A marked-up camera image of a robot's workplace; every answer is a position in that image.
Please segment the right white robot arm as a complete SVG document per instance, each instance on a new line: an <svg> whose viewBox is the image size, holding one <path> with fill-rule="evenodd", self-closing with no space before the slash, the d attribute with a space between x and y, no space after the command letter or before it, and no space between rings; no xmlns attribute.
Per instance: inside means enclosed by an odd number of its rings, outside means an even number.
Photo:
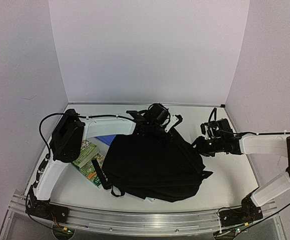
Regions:
<svg viewBox="0 0 290 240"><path fill-rule="evenodd" d="M226 119L201 124L202 135L192 144L205 157L216 153L232 155L276 155L288 159L286 170L265 185L249 193L237 210L222 210L219 213L224 226L262 219L261 207L290 190L290 132L240 132L235 133Z"/></svg>

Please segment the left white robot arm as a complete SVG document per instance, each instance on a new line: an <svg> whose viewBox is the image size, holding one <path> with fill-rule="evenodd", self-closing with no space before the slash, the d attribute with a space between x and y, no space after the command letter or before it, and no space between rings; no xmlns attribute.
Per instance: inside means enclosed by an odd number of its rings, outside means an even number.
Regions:
<svg viewBox="0 0 290 240"><path fill-rule="evenodd" d="M51 140L42 137L47 153L41 161L36 179L29 187L26 197L28 216L59 221L63 223L68 216L67 207L50 202L51 193L64 169L75 161L81 153L82 141L109 135L147 135L159 138L168 135L171 129L182 122L178 115L171 115L162 104L153 103L142 111L128 110L129 117L117 114L80 115L71 108L44 117L44 123L51 117L60 117Z"/></svg>

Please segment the black student backpack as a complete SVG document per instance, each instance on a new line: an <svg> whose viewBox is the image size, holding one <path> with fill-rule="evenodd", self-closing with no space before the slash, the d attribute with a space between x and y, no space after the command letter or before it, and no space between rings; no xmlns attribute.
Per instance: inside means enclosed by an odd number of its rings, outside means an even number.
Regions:
<svg viewBox="0 0 290 240"><path fill-rule="evenodd" d="M117 198L130 194L171 203L195 196L213 173L177 130L171 129L167 140L117 135L103 164L92 161L103 188Z"/></svg>

